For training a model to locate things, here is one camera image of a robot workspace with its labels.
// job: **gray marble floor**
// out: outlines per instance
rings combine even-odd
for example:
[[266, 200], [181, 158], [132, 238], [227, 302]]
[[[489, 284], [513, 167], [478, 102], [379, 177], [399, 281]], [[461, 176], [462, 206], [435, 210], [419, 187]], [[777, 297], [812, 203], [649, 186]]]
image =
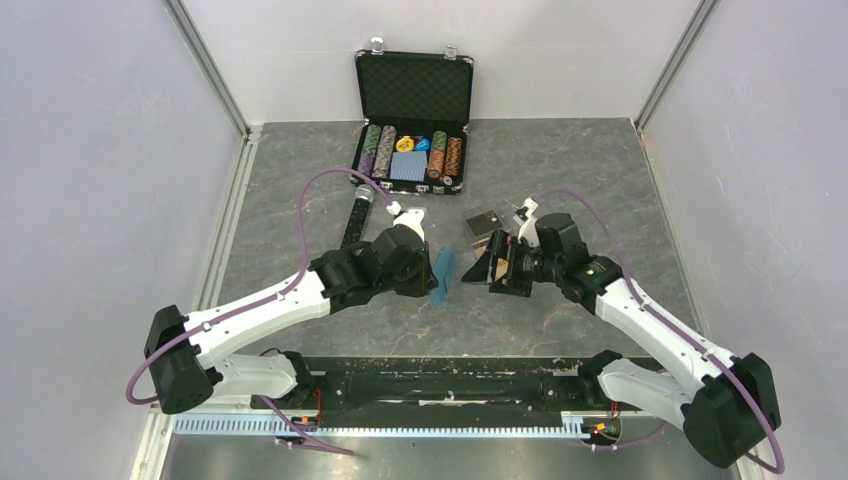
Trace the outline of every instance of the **gray marble floor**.
[[[224, 276], [220, 303], [280, 281], [296, 271], [300, 250], [295, 204], [301, 185], [321, 168], [349, 166], [361, 122], [266, 125]], [[460, 196], [398, 197], [426, 207], [434, 252], [451, 245], [460, 274], [474, 262], [462, 212], [494, 201], [520, 204], [540, 190], [565, 185], [583, 192], [618, 233], [634, 276], [671, 312], [693, 317], [657, 193], [638, 138], [625, 119], [477, 120], [469, 127], [465, 190]], [[314, 184], [306, 204], [312, 258], [338, 248], [353, 201], [346, 176]], [[375, 202], [366, 230], [373, 239], [390, 225]], [[545, 200], [540, 213], [566, 211], [590, 250], [612, 255], [599, 225], [577, 202]], [[295, 325], [246, 347], [304, 355], [559, 355], [604, 350], [643, 352], [629, 338], [568, 303], [553, 285], [529, 299], [489, 294], [454, 282], [446, 304], [384, 294], [364, 307]]]

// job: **poker chip stack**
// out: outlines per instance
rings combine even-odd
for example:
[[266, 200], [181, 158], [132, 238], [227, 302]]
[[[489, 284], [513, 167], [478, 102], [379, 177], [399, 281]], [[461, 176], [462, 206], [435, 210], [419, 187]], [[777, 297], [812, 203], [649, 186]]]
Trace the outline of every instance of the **poker chip stack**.
[[362, 143], [362, 153], [359, 155], [359, 164], [356, 170], [359, 173], [370, 175], [374, 169], [374, 160], [377, 158], [377, 144], [380, 142], [380, 127], [368, 125], [365, 131], [365, 142]]
[[430, 144], [430, 161], [427, 164], [427, 176], [430, 178], [442, 176], [447, 140], [448, 135], [445, 132], [439, 131], [433, 134], [433, 142]]
[[383, 127], [383, 133], [377, 145], [377, 155], [374, 158], [374, 170], [371, 172], [372, 178], [388, 178], [389, 165], [392, 162], [396, 136], [397, 129], [395, 127], [391, 125]]
[[443, 173], [445, 174], [445, 180], [448, 177], [455, 177], [459, 175], [459, 157], [462, 155], [462, 139], [458, 137], [451, 137], [448, 139], [448, 145], [445, 152], [445, 168]]

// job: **wire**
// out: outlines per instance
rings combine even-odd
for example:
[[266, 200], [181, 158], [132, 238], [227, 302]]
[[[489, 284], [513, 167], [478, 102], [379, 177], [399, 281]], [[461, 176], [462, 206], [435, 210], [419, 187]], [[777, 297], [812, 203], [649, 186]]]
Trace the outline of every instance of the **wire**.
[[[622, 419], [617, 419], [617, 420], [618, 420], [618, 437], [612, 437], [612, 436], [609, 436], [606, 433], [604, 433], [604, 430], [607, 430], [607, 428], [605, 428], [603, 430], [598, 430], [598, 435], [606, 438], [607, 440], [612, 440], [613, 442], [616, 442], [616, 444], [617, 444], [618, 441], [621, 440], [621, 436], [623, 435], [623, 432], [624, 432], [624, 420], [622, 420]], [[615, 424], [613, 422], [610, 422], [609, 426], [614, 427]]]
[[[290, 284], [288, 284], [285, 288], [283, 288], [280, 292], [278, 292], [280, 295], [286, 295], [287, 293], [292, 291], [295, 287], [297, 287], [297, 285], [303, 279], [303, 276], [306, 275], [306, 269], [309, 266], [309, 248], [308, 248], [307, 241], [306, 241], [306, 232], [304, 231], [304, 228], [303, 228], [304, 198], [306, 197], [306, 191], [309, 189], [309, 186], [312, 185], [312, 182], [317, 180], [319, 177], [322, 177], [324, 175], [328, 175], [330, 173], [347, 173], [347, 174], [353, 175], [353, 176], [359, 178], [360, 180], [364, 181], [368, 185], [370, 185], [371, 188], [373, 188], [375, 192], [377, 192], [381, 197], [383, 197], [383, 200], [386, 202], [386, 205], [392, 205], [394, 203], [394, 201], [392, 200], [392, 197], [389, 196], [389, 194], [386, 193], [382, 188], [380, 188], [380, 186], [377, 185], [373, 180], [371, 180], [370, 178], [366, 177], [365, 175], [357, 172], [356, 170], [352, 170], [350, 168], [345, 168], [345, 167], [327, 168], [327, 169], [321, 170], [320, 172], [311, 176], [306, 181], [306, 183], [303, 184], [303, 187], [301, 187], [301, 189], [300, 189], [300, 194], [297, 197], [297, 233], [298, 233], [298, 236], [300, 237], [300, 253], [301, 253], [300, 268], [298, 269], [297, 275], [295, 276], [294, 280], [292, 280], [292, 282]], [[276, 298], [277, 298], [276, 294], [269, 295], [269, 296], [264, 297], [264, 298], [260, 298], [259, 300], [256, 300], [252, 303], [249, 303], [247, 305], [243, 305], [239, 308], [236, 308], [236, 309], [233, 309], [229, 312], [223, 313], [223, 314], [213, 318], [209, 322], [207, 322], [207, 324], [198, 325], [198, 326], [196, 326], [196, 327], [194, 327], [194, 328], [192, 328], [192, 329], [190, 329], [190, 330], [188, 330], [184, 333], [177, 335], [176, 337], [172, 338], [170, 341], [166, 342], [164, 345], [162, 345], [161, 347], [156, 349], [156, 351], [153, 352], [149, 357], [147, 357], [141, 363], [141, 365], [136, 369], [135, 373], [133, 373], [132, 376], [130, 377], [130, 381], [127, 383], [127, 388], [126, 388], [126, 392], [125, 392], [127, 401], [129, 403], [133, 404], [133, 405], [146, 405], [146, 404], [149, 404], [149, 403], [153, 403], [158, 399], [155, 395], [152, 396], [152, 397], [147, 397], [147, 398], [137, 398], [133, 394], [133, 390], [135, 390], [135, 385], [138, 383], [138, 380], [141, 378], [141, 376], [144, 374], [144, 372], [147, 371], [147, 369], [149, 369], [150, 366], [153, 365], [153, 363], [156, 362], [156, 360], [158, 360], [160, 357], [162, 357], [162, 355], [164, 355], [166, 352], [168, 352], [169, 350], [171, 350], [175, 346], [179, 345], [184, 340], [188, 340], [192, 336], [197, 335], [198, 333], [204, 331], [204, 327], [215, 326], [215, 325], [217, 325], [217, 324], [219, 324], [219, 323], [221, 323], [225, 320], [233, 318], [233, 317], [240, 315], [242, 313], [249, 312], [249, 311], [251, 311], [255, 308], [261, 307], [262, 305], [265, 305], [267, 303], [270, 303], [270, 302], [274, 301]]]
[[318, 414], [315, 415], [315, 423], [316, 423], [316, 427], [320, 427], [321, 426], [321, 414], [324, 411], [323, 406], [322, 406], [322, 401], [321, 401], [321, 389], [316, 388], [315, 391], [312, 392], [312, 396], [315, 397], [315, 401], [318, 402]]
[[663, 423], [661, 423], [660, 426], [657, 427], [657, 429], [654, 430], [653, 432], [649, 433], [648, 435], [646, 435], [642, 438], [637, 438], [636, 440], [630, 440], [629, 442], [616, 443], [615, 445], [595, 445], [595, 446], [592, 446], [592, 445], [587, 445], [585, 443], [583, 445], [586, 445], [587, 447], [591, 448], [592, 451], [600, 450], [602, 452], [614, 452], [616, 450], [621, 450], [622, 448], [636, 447], [638, 445], [644, 445], [646, 443], [649, 443], [649, 442], [656, 440], [663, 433], [665, 433], [665, 429], [668, 428], [669, 425], [670, 424], [668, 422], [663, 421]]
[[313, 442], [313, 443], [317, 444], [317, 445], [293, 444], [292, 447], [294, 447], [294, 448], [304, 448], [306, 450], [317, 450], [319, 452], [338, 453], [338, 454], [341, 454], [341, 455], [354, 455], [353, 450], [348, 450], [346, 448], [341, 448], [341, 447], [335, 447], [333, 445], [330, 445], [329, 443], [322, 442], [321, 440], [318, 440], [317, 438], [313, 437], [312, 435], [309, 435], [302, 428], [300, 428], [296, 423], [289, 420], [289, 418], [286, 417], [286, 415], [283, 412], [281, 412], [280, 409], [277, 408], [276, 405], [274, 405], [274, 402], [270, 398], [268, 398], [265, 395], [259, 395], [259, 398], [261, 398], [262, 401], [265, 402], [265, 405], [268, 405], [268, 408], [273, 410], [274, 413], [276, 413], [277, 416], [280, 417], [280, 419], [283, 420], [283, 423], [285, 423], [286, 426], [288, 426], [293, 432], [300, 435], [301, 438], [303, 438], [305, 441]]
[[277, 347], [271, 347], [271, 348], [269, 348], [268, 350], [265, 350], [264, 352], [260, 353], [260, 354], [259, 354], [259, 356], [260, 356], [260, 357], [264, 357], [265, 355], [267, 355], [267, 354], [269, 354], [269, 353], [271, 353], [271, 352], [274, 352], [274, 351], [276, 351], [276, 352], [277, 352], [277, 355], [285, 355], [285, 353], [283, 353], [283, 352], [282, 352], [282, 350], [280, 350], [279, 348], [277, 348]]
[[[780, 448], [780, 443], [778, 443], [777, 441], [777, 436], [774, 434], [774, 430], [772, 430], [771, 425], [768, 423], [768, 420], [766, 420], [766, 416], [765, 414], [763, 414], [762, 409], [760, 409], [760, 406], [757, 405], [757, 402], [754, 400], [754, 397], [751, 396], [745, 386], [742, 385], [742, 382], [739, 381], [739, 378], [737, 378], [736, 375], [732, 371], [730, 371], [729, 368], [727, 368], [727, 366], [725, 366], [718, 358], [716, 358], [715, 355], [711, 353], [708, 354], [707, 349], [703, 345], [701, 345], [700, 342], [689, 336], [680, 327], [675, 325], [674, 322], [666, 318], [666, 316], [663, 315], [660, 311], [656, 310], [651, 305], [645, 303], [645, 300], [642, 298], [642, 295], [639, 294], [639, 291], [636, 290], [636, 286], [633, 284], [633, 277], [630, 274], [630, 265], [627, 262], [627, 258], [625, 257], [624, 251], [621, 248], [621, 244], [618, 243], [618, 238], [615, 236], [612, 230], [610, 230], [609, 224], [604, 219], [604, 216], [601, 215], [601, 212], [591, 202], [583, 198], [582, 195], [568, 188], [554, 187], [539, 193], [537, 197], [542, 198], [554, 193], [562, 193], [576, 199], [577, 201], [582, 203], [583, 206], [586, 207], [589, 212], [592, 213], [592, 216], [595, 217], [595, 220], [597, 220], [598, 223], [601, 224], [601, 228], [604, 229], [604, 233], [607, 235], [607, 238], [609, 238], [610, 243], [612, 243], [612, 248], [615, 251], [615, 255], [618, 257], [619, 263], [621, 263], [621, 272], [622, 276], [624, 277], [624, 283], [627, 285], [627, 289], [630, 290], [630, 294], [633, 295], [633, 298], [636, 299], [636, 301], [639, 303], [639, 306], [646, 312], [650, 313], [654, 318], [659, 320], [659, 322], [665, 325], [669, 330], [676, 333], [677, 336], [685, 340], [686, 343], [691, 345], [692, 348], [694, 348], [698, 353], [702, 355], [706, 354], [707, 360], [709, 360], [716, 367], [718, 367], [718, 369], [721, 370], [721, 373], [723, 373], [727, 377], [727, 379], [730, 380], [730, 383], [732, 383], [733, 386], [736, 387], [737, 390], [739, 390], [739, 393], [742, 395], [742, 398], [745, 400], [745, 403], [748, 404], [748, 407], [754, 413], [754, 416], [757, 418], [757, 422], [759, 422], [760, 427], [762, 427], [763, 431], [766, 434], [766, 438], [769, 441], [769, 445], [771, 446], [771, 449], [774, 452], [775, 465], [769, 465], [765, 463], [762, 459], [757, 458], [751, 453], [746, 453], [745, 456], [772, 473], [778, 475], [782, 474], [786, 470], [786, 465], [783, 459], [783, 451]], [[618, 448], [623, 448], [624, 446], [625, 444], [618, 445]]]

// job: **poker chip case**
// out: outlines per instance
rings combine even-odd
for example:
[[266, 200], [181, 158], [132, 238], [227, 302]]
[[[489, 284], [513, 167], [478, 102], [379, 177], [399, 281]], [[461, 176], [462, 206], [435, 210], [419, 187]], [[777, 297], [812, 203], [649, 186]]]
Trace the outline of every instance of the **poker chip case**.
[[[374, 42], [371, 50], [358, 51], [355, 63], [365, 125], [360, 133], [352, 168], [392, 192], [460, 193], [468, 164], [467, 126], [471, 110], [474, 60], [456, 55], [456, 49], [452, 47], [448, 47], [444, 54], [383, 51], [382, 41], [379, 41]], [[382, 135], [379, 136], [379, 145], [375, 145], [378, 128]], [[445, 134], [449, 141], [439, 142]], [[392, 177], [393, 166], [400, 165], [397, 162], [403, 159], [402, 156], [396, 157], [396, 145], [403, 137], [418, 139], [416, 141], [424, 138], [427, 139], [425, 143], [429, 143], [430, 148], [420, 145], [427, 148], [427, 159], [432, 162], [422, 172], [421, 178], [410, 179], [407, 173], [401, 175], [400, 168], [396, 169], [396, 176], [400, 178]], [[391, 163], [387, 164], [389, 143], [392, 157]], [[434, 147], [442, 148], [442, 153], [436, 153], [435, 158], [431, 157], [436, 151]], [[433, 163], [436, 167], [440, 161], [441, 165], [445, 165], [445, 158], [448, 164], [446, 172], [451, 175], [436, 175], [431, 170]], [[351, 176], [351, 182], [362, 183], [354, 176]]]

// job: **metal corner post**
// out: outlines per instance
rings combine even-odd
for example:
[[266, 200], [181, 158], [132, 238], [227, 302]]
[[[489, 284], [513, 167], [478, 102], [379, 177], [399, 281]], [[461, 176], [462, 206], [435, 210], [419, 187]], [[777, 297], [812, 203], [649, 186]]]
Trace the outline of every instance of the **metal corner post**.
[[[209, 248], [206, 274], [195, 295], [192, 310], [210, 308], [218, 302], [242, 201], [247, 192], [256, 148], [262, 134], [262, 125], [254, 125], [250, 130], [251, 133], [242, 142], [238, 162], [232, 174], [233, 179], [221, 207], [218, 229]], [[242, 409], [238, 406], [232, 408], [241, 413]], [[159, 480], [165, 465], [168, 446], [174, 434], [175, 421], [175, 417], [162, 413], [157, 404], [154, 403], [150, 407], [147, 425], [136, 451], [129, 480]]]
[[194, 22], [191, 20], [191, 15], [189, 15], [185, 4], [183, 4], [182, 0], [163, 0], [163, 3], [168, 9], [168, 12], [171, 14], [171, 17], [174, 19], [174, 23], [177, 25], [177, 28], [179, 28], [180, 33], [183, 35], [186, 45], [188, 45], [189, 50], [191, 50], [191, 54], [197, 60], [197, 64], [200, 66], [203, 76], [205, 76], [209, 81], [209, 84], [212, 85], [212, 89], [215, 91], [215, 94], [224, 106], [224, 110], [230, 118], [230, 122], [232, 122], [233, 127], [239, 132], [239, 135], [241, 135], [244, 140], [247, 140], [248, 135], [250, 135], [250, 125], [247, 123], [247, 120], [245, 120], [241, 110], [239, 110], [230, 89], [227, 88], [227, 84], [224, 82], [221, 72], [212, 60], [212, 55], [209, 53], [209, 49], [207, 49], [206, 44], [203, 43], [203, 38], [197, 31], [197, 27], [194, 25]]
[[636, 131], [640, 135], [651, 121], [651, 117], [656, 112], [660, 101], [662, 101], [663, 96], [668, 91], [668, 87], [674, 81], [674, 77], [677, 76], [680, 66], [686, 60], [686, 57], [689, 56], [692, 46], [698, 40], [704, 25], [706, 25], [707, 20], [709, 20], [710, 15], [712, 15], [718, 3], [719, 0], [701, 0], [695, 9], [695, 13], [692, 14], [692, 18], [689, 19], [689, 24], [686, 25], [683, 35], [680, 36], [677, 45], [675, 45], [674, 50], [671, 52], [671, 56], [668, 58], [657, 82], [654, 84], [654, 88], [648, 95], [648, 99], [639, 112], [639, 116], [633, 121]]

